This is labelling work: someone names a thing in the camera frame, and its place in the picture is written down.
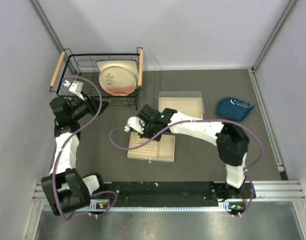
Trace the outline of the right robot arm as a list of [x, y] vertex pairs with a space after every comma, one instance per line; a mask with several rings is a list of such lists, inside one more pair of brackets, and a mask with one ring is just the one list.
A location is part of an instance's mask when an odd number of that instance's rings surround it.
[[226, 192], [237, 198], [244, 193], [245, 160], [249, 138], [244, 130], [231, 123], [203, 121], [177, 110], [165, 108], [162, 112], [145, 105], [135, 117], [127, 120], [127, 126], [142, 138], [161, 139], [159, 132], [166, 129], [172, 134], [188, 135], [217, 147], [219, 158], [226, 164]]

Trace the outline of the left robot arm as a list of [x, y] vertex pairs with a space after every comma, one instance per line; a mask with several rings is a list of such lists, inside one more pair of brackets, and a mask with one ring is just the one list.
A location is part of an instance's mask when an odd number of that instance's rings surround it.
[[81, 177], [76, 170], [77, 148], [81, 131], [79, 120], [86, 115], [97, 117], [109, 106], [109, 101], [91, 95], [67, 98], [58, 96], [50, 101], [55, 116], [55, 161], [41, 186], [51, 210], [56, 216], [87, 207], [91, 195], [101, 198], [106, 186], [98, 173]]

